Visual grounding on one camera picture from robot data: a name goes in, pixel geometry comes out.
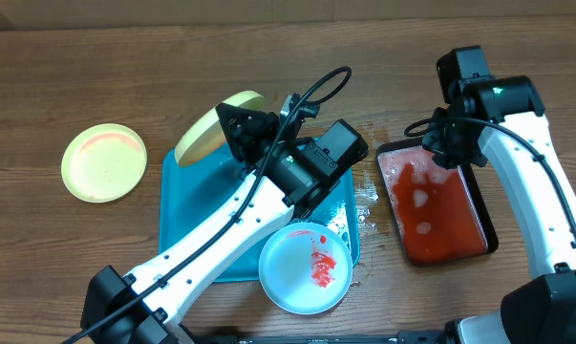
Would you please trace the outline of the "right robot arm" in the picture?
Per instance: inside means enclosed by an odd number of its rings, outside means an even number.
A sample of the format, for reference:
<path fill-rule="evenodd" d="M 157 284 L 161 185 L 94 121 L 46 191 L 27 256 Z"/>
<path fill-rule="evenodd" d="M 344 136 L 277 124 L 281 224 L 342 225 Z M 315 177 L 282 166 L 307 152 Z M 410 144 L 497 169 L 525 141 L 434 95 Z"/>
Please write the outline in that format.
<path fill-rule="evenodd" d="M 423 146 L 446 169 L 490 163 L 522 233 L 530 282 L 498 311 L 458 320 L 458 343 L 576 343 L 576 196 L 526 76 L 493 77 L 482 48 L 437 61 L 446 108 L 427 119 Z"/>

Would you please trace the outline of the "light blue plate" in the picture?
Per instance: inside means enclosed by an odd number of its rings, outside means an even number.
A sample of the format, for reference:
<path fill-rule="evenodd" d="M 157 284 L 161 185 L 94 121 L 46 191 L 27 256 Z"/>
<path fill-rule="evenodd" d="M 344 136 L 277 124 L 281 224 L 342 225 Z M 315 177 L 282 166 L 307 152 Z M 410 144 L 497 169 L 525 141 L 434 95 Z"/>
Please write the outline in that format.
<path fill-rule="evenodd" d="M 353 262 L 336 233 L 301 222 L 269 237 L 258 270 L 262 288 L 274 304 L 287 312 L 314 315 L 334 308 L 347 294 Z"/>

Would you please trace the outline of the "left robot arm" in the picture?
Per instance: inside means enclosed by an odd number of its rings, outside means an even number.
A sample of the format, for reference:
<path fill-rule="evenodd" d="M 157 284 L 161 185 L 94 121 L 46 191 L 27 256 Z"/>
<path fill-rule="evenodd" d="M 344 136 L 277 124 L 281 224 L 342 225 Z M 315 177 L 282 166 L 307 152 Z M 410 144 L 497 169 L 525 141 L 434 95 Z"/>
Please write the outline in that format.
<path fill-rule="evenodd" d="M 75 343 L 191 343 L 182 320 L 204 290 L 241 255 L 293 218 L 306 218 L 368 155 L 345 120 L 319 139 L 298 138 L 305 102 L 284 117 L 227 103 L 216 118 L 236 161 L 251 168 L 235 193 L 175 245 L 119 275 L 108 266 L 89 283 Z"/>

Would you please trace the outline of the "yellow plate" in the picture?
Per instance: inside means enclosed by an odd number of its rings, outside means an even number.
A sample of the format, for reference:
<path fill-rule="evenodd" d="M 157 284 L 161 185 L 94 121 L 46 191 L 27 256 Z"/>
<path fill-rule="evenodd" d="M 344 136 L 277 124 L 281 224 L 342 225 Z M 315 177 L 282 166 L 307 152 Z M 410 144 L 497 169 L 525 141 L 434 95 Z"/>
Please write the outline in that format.
<path fill-rule="evenodd" d="M 102 123 L 70 142 L 62 157 L 61 177 L 79 200 L 108 203 L 132 191 L 146 165 L 146 147 L 135 131 L 117 123 Z"/>

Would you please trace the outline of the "yellow-green plate top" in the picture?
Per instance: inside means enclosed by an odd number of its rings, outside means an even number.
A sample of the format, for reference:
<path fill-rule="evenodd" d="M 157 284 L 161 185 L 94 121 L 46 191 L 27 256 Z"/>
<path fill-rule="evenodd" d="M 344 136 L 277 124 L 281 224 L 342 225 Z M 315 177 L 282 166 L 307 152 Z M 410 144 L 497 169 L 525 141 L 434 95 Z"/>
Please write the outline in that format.
<path fill-rule="evenodd" d="M 224 100 L 225 104 L 248 109 L 261 110 L 266 100 L 255 91 L 242 91 Z M 178 166 L 194 164 L 225 143 L 225 136 L 219 116 L 214 108 L 199 118 L 181 137 L 175 147 L 175 160 Z"/>

